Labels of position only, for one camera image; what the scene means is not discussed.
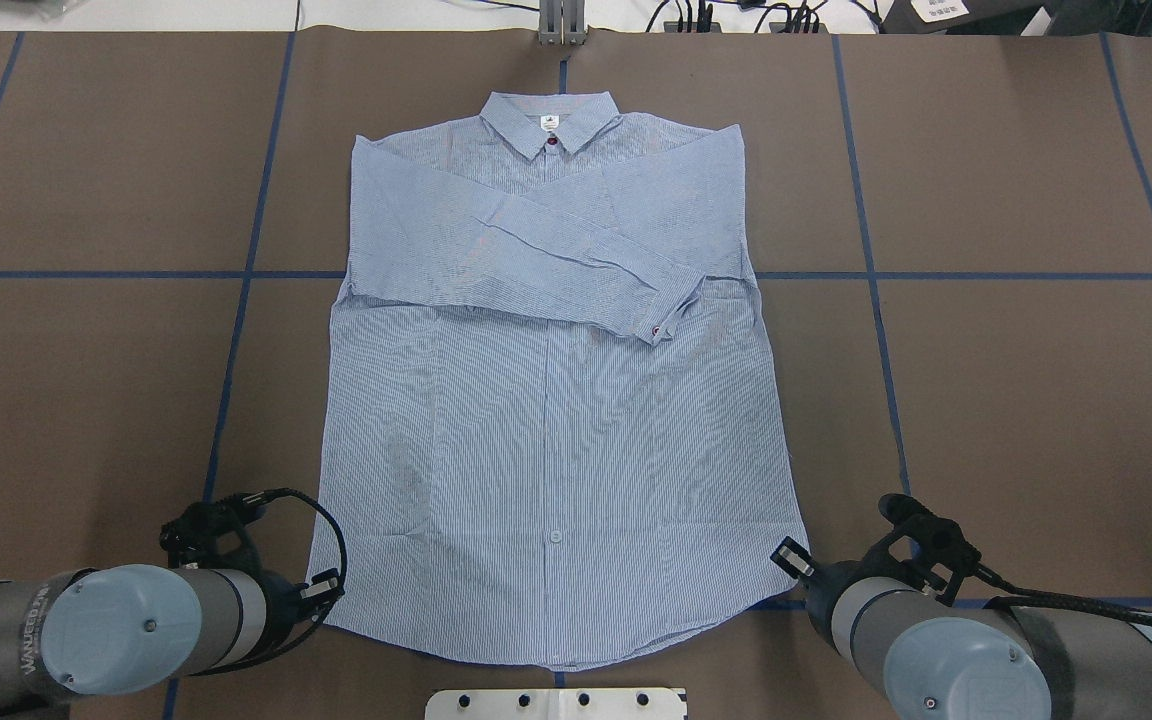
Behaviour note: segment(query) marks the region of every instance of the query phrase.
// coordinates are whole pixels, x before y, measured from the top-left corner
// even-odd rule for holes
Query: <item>shirt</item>
[[[353,150],[320,501],[329,623],[488,664],[644,655],[791,586],[806,544],[740,128],[492,94]],[[319,524],[311,566],[333,560]]]

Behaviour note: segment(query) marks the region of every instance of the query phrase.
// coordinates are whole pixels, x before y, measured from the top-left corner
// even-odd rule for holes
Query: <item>gray clamp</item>
[[[540,0],[540,45],[585,45],[585,0]]]

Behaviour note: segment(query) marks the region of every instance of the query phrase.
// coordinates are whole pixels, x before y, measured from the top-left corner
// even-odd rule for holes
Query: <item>shirt placket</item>
[[[544,162],[545,182],[554,181],[561,174],[562,159],[559,158],[558,137],[550,132],[541,152]],[[547,533],[545,544],[545,647],[550,652],[550,664],[558,664],[564,655],[562,647],[562,628],[566,626],[564,592],[562,589],[563,577],[563,540],[567,528],[561,528],[562,513],[559,509],[561,503],[561,486],[563,462],[558,455],[561,454],[561,442],[558,441],[558,433],[562,432],[563,409],[554,401],[556,382],[559,376],[558,363],[563,359],[563,354],[558,348],[558,333],[561,328],[553,320],[545,320],[545,425],[544,425],[544,483],[543,502],[544,518]]]

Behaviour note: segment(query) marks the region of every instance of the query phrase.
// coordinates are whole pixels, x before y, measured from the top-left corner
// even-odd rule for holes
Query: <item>shirt collar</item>
[[[604,128],[616,122],[621,111],[607,92],[599,94],[500,94],[493,92],[479,118],[526,159],[535,159],[550,139],[532,115],[567,115],[553,135],[567,152],[579,152]]]

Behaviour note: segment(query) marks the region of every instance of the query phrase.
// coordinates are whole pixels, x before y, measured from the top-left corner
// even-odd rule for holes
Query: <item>white floor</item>
[[[536,5],[536,0],[513,1]],[[41,12],[66,3],[69,9],[55,17]],[[890,3],[879,0],[879,10],[886,13]],[[641,32],[655,6],[657,0],[586,0],[585,13],[591,26]],[[850,0],[828,0],[819,13],[831,32],[873,32],[869,18]],[[781,14],[773,13],[771,18],[781,18]],[[8,31],[287,31],[295,26],[296,15],[297,0],[0,0],[0,29]],[[300,15],[300,26],[536,28],[536,13],[476,0],[301,0]],[[759,15],[760,9],[741,12],[733,3],[720,3],[714,9],[714,20],[722,24],[723,32],[751,32]],[[675,8],[668,5],[654,30],[659,32],[665,20],[676,17]]]

